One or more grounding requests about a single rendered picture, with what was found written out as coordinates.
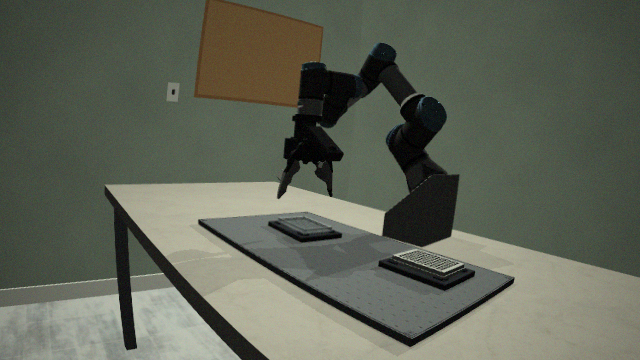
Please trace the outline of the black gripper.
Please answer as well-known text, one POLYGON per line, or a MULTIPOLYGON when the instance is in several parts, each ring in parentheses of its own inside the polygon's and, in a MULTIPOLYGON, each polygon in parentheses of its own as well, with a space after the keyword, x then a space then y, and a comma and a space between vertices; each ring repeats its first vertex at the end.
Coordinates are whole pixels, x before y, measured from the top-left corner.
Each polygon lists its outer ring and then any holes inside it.
POLYGON ((277 199, 279 199, 287 190, 287 186, 291 183, 292 177, 300 169, 299 161, 303 164, 312 162, 316 166, 316 176, 327 184, 327 191, 330 197, 333 196, 333 166, 332 161, 325 161, 311 142, 304 135, 306 126, 316 126, 317 121, 323 121, 324 116, 295 114, 292 121, 295 121, 294 139, 285 138, 284 158, 287 159, 287 167, 280 170, 277 178, 280 181, 277 199), (296 120, 295 120, 296 116, 296 120), (306 119, 306 120, 298 120, 306 119), (311 121, 313 119, 315 121, 311 121), (298 144, 299 143, 299 144, 298 144), (297 146, 298 144, 298 146, 297 146), (296 147, 297 146, 297 147, 296 147), (296 149, 295 149, 296 148, 296 149), (295 149, 295 150, 294 150, 295 149), (289 155, 289 156, 288 156, 289 155), (284 173, 283 173, 284 171, 284 173), (283 174, 282 174, 283 173, 283 174))

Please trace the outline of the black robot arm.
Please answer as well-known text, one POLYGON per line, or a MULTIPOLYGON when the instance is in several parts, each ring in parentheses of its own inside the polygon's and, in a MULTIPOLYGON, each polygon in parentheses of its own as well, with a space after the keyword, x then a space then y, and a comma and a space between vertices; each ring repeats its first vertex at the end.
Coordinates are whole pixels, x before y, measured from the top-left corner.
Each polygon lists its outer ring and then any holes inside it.
MULTIPOLYGON (((386 144, 406 176, 410 193, 431 175, 448 174, 424 149, 442 129, 447 113, 438 100, 414 89, 394 62, 396 56, 393 47, 377 43, 358 75, 326 70, 320 62, 303 63, 297 114, 324 116, 317 123, 332 128, 348 108, 381 82, 406 121, 389 131, 386 144)), ((304 135, 325 161, 341 161, 344 153, 322 127, 306 126, 304 135)))

